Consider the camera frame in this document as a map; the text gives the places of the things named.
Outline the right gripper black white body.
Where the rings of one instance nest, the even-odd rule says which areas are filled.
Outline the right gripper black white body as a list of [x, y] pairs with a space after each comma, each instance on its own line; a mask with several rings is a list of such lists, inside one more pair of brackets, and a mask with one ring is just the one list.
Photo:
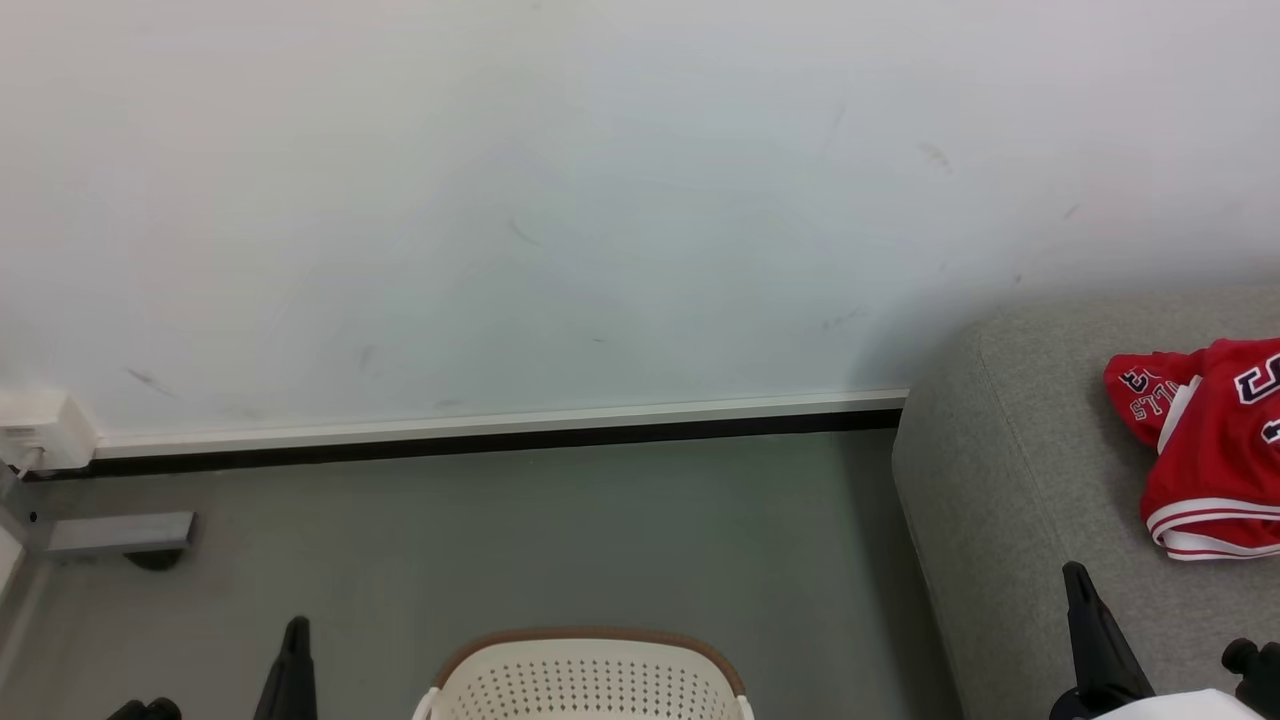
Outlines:
[[1239, 687], [1175, 694], [1135, 694], [1117, 687], [1070, 691], [1050, 720], [1277, 720], [1275, 687]]

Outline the white perforated laundry basket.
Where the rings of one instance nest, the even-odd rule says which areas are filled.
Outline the white perforated laundry basket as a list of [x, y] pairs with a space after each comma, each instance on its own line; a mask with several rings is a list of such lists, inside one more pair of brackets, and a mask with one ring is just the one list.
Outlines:
[[690, 635], [613, 626], [498, 632], [457, 650], [411, 720], [756, 720], [742, 678]]

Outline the grey fabric sofa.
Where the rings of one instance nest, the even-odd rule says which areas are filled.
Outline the grey fabric sofa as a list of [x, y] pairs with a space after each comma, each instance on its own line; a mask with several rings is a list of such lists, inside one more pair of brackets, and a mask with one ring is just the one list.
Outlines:
[[1151, 541], [1139, 498], [1155, 452], [1102, 380], [1117, 354], [1279, 336], [1268, 282], [1027, 300], [937, 354], [892, 469], [965, 720], [1046, 720], [1074, 685], [1070, 560], [1157, 692], [1231, 691], [1228, 643], [1280, 641], [1280, 559], [1180, 561]]

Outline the white wall box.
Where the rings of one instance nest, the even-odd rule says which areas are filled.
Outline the white wall box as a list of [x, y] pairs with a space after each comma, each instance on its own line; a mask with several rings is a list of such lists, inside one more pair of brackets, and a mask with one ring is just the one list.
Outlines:
[[70, 470], [93, 460], [99, 433], [81, 406], [56, 389], [0, 391], [0, 461], [29, 470]]

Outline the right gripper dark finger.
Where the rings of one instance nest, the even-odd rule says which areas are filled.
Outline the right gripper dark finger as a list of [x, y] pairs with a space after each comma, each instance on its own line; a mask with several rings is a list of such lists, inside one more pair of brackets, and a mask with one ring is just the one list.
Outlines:
[[1064, 714], [1110, 714], [1155, 697], [1137, 656], [1084, 564], [1062, 565], [1075, 685], [1062, 694]]

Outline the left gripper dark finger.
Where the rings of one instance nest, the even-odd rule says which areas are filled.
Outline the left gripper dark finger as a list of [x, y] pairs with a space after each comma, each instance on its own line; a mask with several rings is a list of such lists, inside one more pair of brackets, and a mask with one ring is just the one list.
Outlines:
[[317, 720], [317, 691], [311, 657], [310, 620], [294, 616], [285, 626], [253, 720]]

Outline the grey metal furniture foot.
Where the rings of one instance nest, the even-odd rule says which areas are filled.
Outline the grey metal furniture foot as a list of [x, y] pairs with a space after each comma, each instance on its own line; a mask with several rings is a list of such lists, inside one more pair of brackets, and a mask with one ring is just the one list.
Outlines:
[[166, 571], [192, 547], [197, 519], [191, 511], [60, 518], [0, 461], [0, 530], [35, 557], [122, 555], [145, 570]]

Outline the white black baseboard strip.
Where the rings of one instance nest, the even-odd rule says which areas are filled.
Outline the white black baseboard strip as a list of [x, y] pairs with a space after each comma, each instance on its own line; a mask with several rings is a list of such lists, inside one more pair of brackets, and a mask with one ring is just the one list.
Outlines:
[[906, 389], [105, 438], [90, 477], [892, 427]]

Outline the red basketball jersey clothing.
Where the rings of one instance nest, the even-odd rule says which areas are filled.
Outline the red basketball jersey clothing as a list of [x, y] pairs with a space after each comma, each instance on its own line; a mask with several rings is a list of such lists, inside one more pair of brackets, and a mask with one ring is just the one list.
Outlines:
[[1103, 387], [1157, 454], [1140, 497], [1156, 546], [1179, 561], [1280, 556], [1280, 338], [1120, 354]]

